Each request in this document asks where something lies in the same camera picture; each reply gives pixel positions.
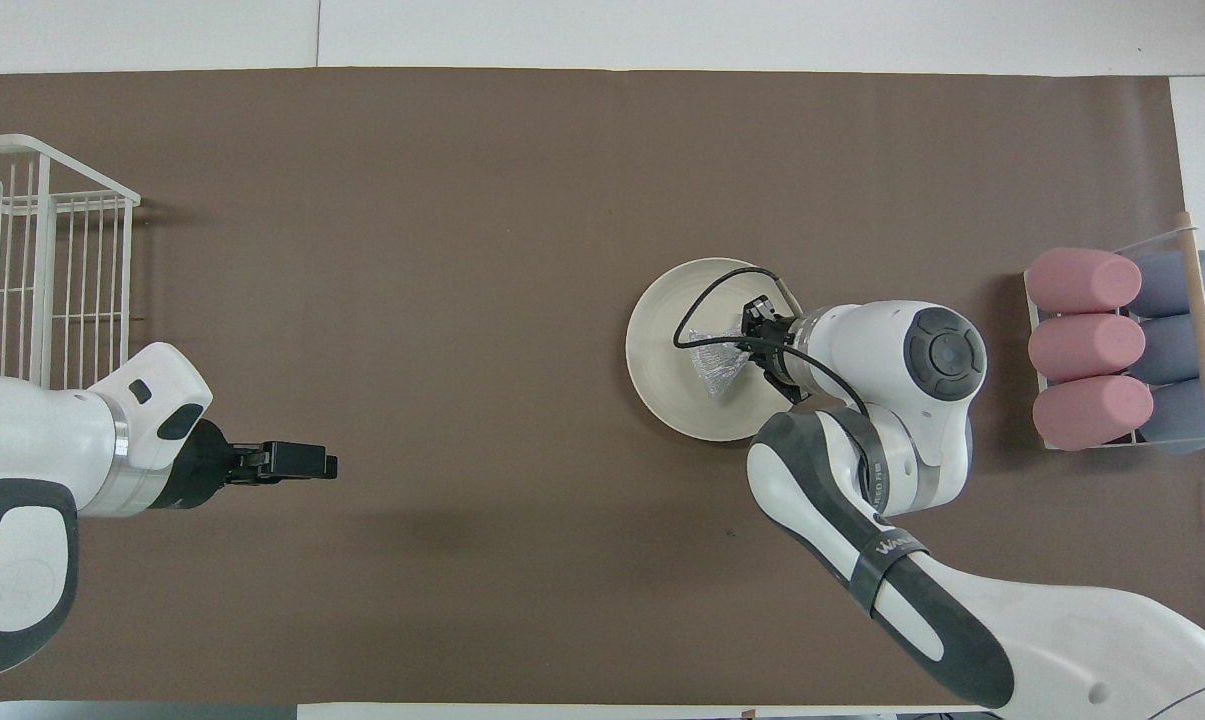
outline clear plastic bag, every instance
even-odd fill
[[[721,334],[706,334],[703,331],[690,331],[692,340],[707,340],[711,337],[734,336],[739,334],[740,324],[727,329]],[[692,348],[692,362],[695,365],[695,373],[704,380],[704,389],[709,396],[721,401],[729,391],[731,383],[742,372],[743,366],[750,364],[750,354],[740,350],[730,342],[719,342],[715,346],[699,346]]]

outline logo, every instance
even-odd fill
[[[886,472],[881,462],[872,462],[872,504],[882,501],[882,492],[886,490]]]
[[[878,555],[886,555],[886,553],[893,551],[893,550],[895,550],[895,548],[898,548],[900,545],[905,545],[905,544],[909,544],[909,541],[904,539],[904,538],[893,539],[893,541],[882,541],[882,542],[877,543],[877,554]]]

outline black joint cap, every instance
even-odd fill
[[[948,307],[927,307],[904,335],[904,366],[923,393],[956,401],[980,386],[987,365],[976,327]]]
[[[128,384],[127,389],[130,389],[131,395],[135,396],[135,400],[140,405],[145,405],[145,402],[153,400],[153,391],[151,391],[149,386],[147,386],[145,382],[139,378],[133,380],[131,384]]]
[[[161,421],[158,429],[158,437],[163,439],[184,439],[189,436],[189,430],[194,429],[194,423],[201,418],[205,407],[190,402],[182,405],[166,420]]]

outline white plate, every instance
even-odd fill
[[[713,400],[695,372],[692,352],[680,350],[672,343],[678,320],[699,293],[722,275],[748,266],[752,265],[730,258],[683,262],[660,275],[660,279],[642,293],[629,318],[624,355],[633,386],[656,418],[693,438],[725,442],[752,437],[768,418],[793,407],[752,362],[745,365],[724,397]],[[775,282],[765,275],[735,275],[695,309],[686,324],[683,340],[692,329],[724,332],[727,325],[739,318],[745,302],[759,295],[770,297],[782,315],[803,311],[789,307]]]

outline blue cylinder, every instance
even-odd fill
[[[1197,253],[1203,265],[1205,285],[1205,250]],[[1188,313],[1188,287],[1185,283],[1185,265],[1178,250],[1154,252],[1136,258],[1142,276],[1140,293],[1128,305],[1133,314],[1141,318],[1166,318]]]
[[[1148,442],[1177,441],[1154,445],[1170,454],[1201,450],[1205,447],[1205,400],[1201,378],[1160,386],[1154,390],[1154,414],[1141,425],[1140,436]]]
[[[1193,315],[1170,315],[1140,323],[1145,354],[1131,365],[1131,377],[1152,386],[1197,378]]]

